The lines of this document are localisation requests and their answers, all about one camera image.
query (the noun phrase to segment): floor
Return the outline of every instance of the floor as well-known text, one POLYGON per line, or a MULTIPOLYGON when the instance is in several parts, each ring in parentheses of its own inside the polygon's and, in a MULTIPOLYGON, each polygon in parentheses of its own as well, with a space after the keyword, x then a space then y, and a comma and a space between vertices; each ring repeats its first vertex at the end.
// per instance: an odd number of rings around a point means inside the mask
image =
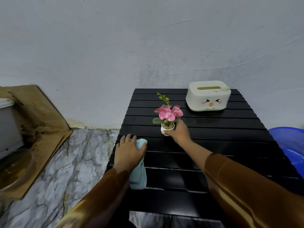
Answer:
MULTIPOLYGON (((101 179, 119 131, 74 130, 25 198, 0 203, 0 227, 53 228, 101 179)), ((214 227, 220 221, 130 211, 129 220, 138 228, 214 227)))

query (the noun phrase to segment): cleaning towel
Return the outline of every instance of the cleaning towel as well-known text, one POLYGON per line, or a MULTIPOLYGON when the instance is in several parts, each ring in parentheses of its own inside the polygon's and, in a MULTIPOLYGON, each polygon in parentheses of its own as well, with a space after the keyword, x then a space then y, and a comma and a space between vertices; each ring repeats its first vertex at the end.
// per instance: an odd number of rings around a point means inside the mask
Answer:
MULTIPOLYGON (((136 140, 137 149, 140 149, 146 141, 147 140, 143 138, 136 140)), ((130 173, 129 180, 130 180, 130 187, 132 190, 142 190, 146 188, 147 175, 146 175, 145 165, 143 163, 143 158, 130 173)))

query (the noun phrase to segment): brown sleeve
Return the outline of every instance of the brown sleeve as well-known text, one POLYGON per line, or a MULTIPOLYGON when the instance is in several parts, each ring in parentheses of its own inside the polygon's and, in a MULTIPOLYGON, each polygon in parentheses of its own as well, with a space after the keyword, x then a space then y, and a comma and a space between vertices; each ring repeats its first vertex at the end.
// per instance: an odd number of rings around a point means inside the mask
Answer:
POLYGON ((205 174, 211 194, 238 227, 304 227, 304 197, 221 155, 210 155, 205 174))
POLYGON ((55 228, 106 227, 129 186, 127 171, 117 174, 115 168, 110 169, 55 228))

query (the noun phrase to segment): cardboard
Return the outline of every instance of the cardboard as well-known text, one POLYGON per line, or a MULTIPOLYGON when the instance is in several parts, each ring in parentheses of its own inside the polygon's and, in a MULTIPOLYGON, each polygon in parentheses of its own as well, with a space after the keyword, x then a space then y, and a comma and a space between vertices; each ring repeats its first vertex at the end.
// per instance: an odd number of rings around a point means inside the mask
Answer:
POLYGON ((26 135, 25 144, 33 144, 30 149, 35 156, 35 165, 29 175, 21 184, 0 192, 1 199, 19 200, 72 131, 35 85, 0 87, 0 98, 15 101, 13 111, 22 133, 26 135))
POLYGON ((25 134, 70 130, 65 119, 35 85, 0 87, 0 98, 15 101, 14 115, 25 134))

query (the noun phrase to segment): tissue box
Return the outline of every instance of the tissue box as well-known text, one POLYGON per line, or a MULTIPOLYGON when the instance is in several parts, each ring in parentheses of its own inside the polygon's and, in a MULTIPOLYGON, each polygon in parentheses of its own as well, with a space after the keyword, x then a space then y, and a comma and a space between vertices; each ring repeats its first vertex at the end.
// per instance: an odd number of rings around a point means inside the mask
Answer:
POLYGON ((197 81, 189 84, 186 102, 193 111, 222 110, 230 94, 230 88, 222 81, 197 81))

